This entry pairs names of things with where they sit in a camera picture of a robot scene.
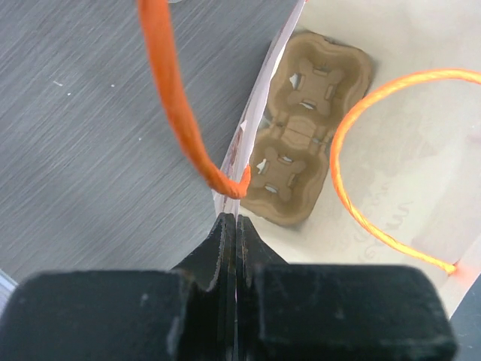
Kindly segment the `cardboard cup carrier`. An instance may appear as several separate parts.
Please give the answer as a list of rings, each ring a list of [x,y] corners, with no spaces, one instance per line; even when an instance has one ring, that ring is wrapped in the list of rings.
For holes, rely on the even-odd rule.
[[[256,133],[241,206],[279,226],[306,220],[322,191],[337,127],[372,76],[363,50],[312,32],[292,36],[270,82],[269,123]]]

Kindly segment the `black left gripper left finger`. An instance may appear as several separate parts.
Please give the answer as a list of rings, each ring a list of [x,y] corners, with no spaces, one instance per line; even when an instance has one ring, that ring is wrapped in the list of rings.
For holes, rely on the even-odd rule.
[[[230,360],[235,218],[176,267],[44,272],[23,281],[1,317],[3,360]]]

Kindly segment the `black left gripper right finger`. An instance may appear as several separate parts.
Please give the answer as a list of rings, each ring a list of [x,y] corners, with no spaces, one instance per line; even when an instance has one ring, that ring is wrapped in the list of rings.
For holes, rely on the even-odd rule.
[[[434,285],[405,265],[289,264],[247,217],[236,229],[241,360],[451,360]]]

